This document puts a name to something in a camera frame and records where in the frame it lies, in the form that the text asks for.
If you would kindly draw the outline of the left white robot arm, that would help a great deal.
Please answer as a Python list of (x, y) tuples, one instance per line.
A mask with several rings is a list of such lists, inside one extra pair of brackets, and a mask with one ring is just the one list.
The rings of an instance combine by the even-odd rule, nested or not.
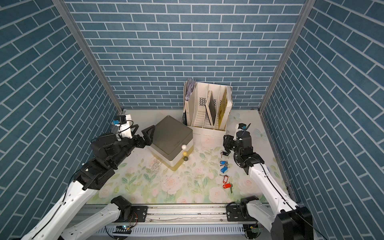
[(123, 196), (113, 198), (106, 207), (79, 224), (69, 227), (69, 223), (79, 210), (115, 174), (119, 165), (131, 152), (153, 142), (155, 126), (136, 133), (138, 125), (127, 128), (131, 137), (121, 137), (119, 133), (106, 133), (91, 143), (94, 157), (86, 162), (70, 178), (64, 194), (51, 210), (22, 238), (24, 240), (83, 240), (117, 220), (131, 221), (132, 203)]

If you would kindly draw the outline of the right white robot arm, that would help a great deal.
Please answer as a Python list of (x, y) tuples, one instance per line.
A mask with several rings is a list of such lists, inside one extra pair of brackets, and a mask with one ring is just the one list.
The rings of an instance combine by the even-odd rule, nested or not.
[(266, 207), (258, 198), (242, 199), (243, 216), (257, 220), (273, 240), (314, 239), (311, 212), (293, 201), (273, 179), (262, 157), (254, 152), (250, 133), (238, 129), (234, 136), (225, 135), (223, 147), (227, 153), (234, 153), (235, 163), (257, 184), (269, 203)]

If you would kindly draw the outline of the black car key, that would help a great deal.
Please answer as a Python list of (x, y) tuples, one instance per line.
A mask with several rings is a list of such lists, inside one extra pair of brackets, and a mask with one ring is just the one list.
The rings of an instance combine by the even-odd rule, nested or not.
[(231, 151), (221, 151), (220, 154), (221, 154), (221, 158), (223, 158), (224, 156), (228, 157), (230, 155)]

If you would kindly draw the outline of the olive and cream drawer cabinet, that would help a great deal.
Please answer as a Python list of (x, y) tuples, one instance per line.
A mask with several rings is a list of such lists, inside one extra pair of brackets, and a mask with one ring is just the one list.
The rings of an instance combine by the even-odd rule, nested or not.
[(194, 151), (193, 130), (171, 116), (157, 123), (150, 151), (170, 170), (176, 171), (185, 161), (183, 152), (190, 157)]

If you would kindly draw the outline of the red tag key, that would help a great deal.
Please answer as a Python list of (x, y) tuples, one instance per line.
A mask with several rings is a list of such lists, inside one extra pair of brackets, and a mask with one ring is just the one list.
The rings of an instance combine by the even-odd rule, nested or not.
[(233, 185), (231, 183), (223, 184), (223, 189), (229, 189), (233, 193)]
[(228, 175), (221, 175), (223, 177), (223, 184), (227, 184), (229, 181), (229, 176)]

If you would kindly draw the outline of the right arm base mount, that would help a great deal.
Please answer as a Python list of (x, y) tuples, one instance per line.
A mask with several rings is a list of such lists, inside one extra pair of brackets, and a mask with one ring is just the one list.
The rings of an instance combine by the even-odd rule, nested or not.
[(226, 205), (227, 221), (228, 222), (256, 222), (255, 218), (252, 218), (247, 210), (247, 204), (250, 201), (259, 200), (255, 196), (242, 198), (240, 203), (231, 202)]

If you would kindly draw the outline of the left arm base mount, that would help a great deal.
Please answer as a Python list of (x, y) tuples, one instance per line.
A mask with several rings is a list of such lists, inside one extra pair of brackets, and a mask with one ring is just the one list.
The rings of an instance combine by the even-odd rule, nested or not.
[(111, 200), (111, 204), (115, 204), (120, 211), (117, 223), (133, 222), (143, 223), (146, 220), (148, 213), (148, 206), (133, 205), (123, 196), (115, 197)]

